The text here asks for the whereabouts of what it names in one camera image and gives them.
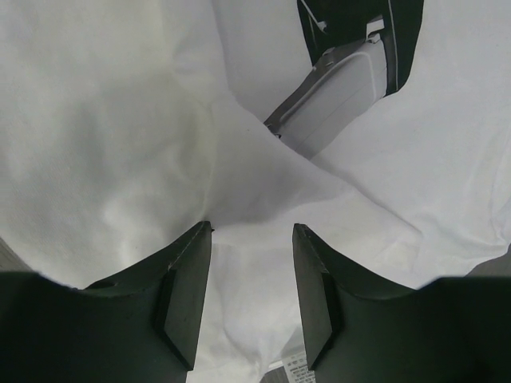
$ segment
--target black object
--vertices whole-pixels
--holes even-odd
[[[380,32],[387,61],[386,95],[396,93],[410,75],[422,24],[424,0],[297,0],[312,65],[330,48],[366,38],[366,24],[383,16]],[[326,26],[321,30],[311,14]]]
[[[440,278],[420,290],[293,234],[307,363],[317,383],[511,381],[511,278]]]
[[[0,381],[185,382],[210,255],[211,226],[202,222],[85,290],[1,273]]]

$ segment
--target wrinkled cloth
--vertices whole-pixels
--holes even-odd
[[[1,15],[2,237],[84,287],[211,220],[190,382],[256,383],[299,329],[293,223],[412,287],[511,241],[507,0],[427,0],[408,84],[312,162],[261,123],[311,69],[292,0]]]

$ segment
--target white cloth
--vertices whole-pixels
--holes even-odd
[[[252,3],[1,5],[2,237],[83,287],[210,219],[196,383],[256,383],[299,328],[295,222],[408,286],[511,241],[507,0],[427,1],[409,84],[326,171],[260,123],[310,67],[295,2]]]

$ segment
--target white plastic part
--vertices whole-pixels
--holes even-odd
[[[381,41],[366,43],[282,127],[282,142],[310,159],[354,118],[385,96],[386,57]]]

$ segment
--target white fabric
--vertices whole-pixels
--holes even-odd
[[[426,1],[409,84],[327,172],[260,123],[310,66],[296,3],[253,3],[1,4],[2,237],[83,287],[210,219],[190,382],[256,383],[299,327],[295,222],[408,286],[511,241],[507,0]]]

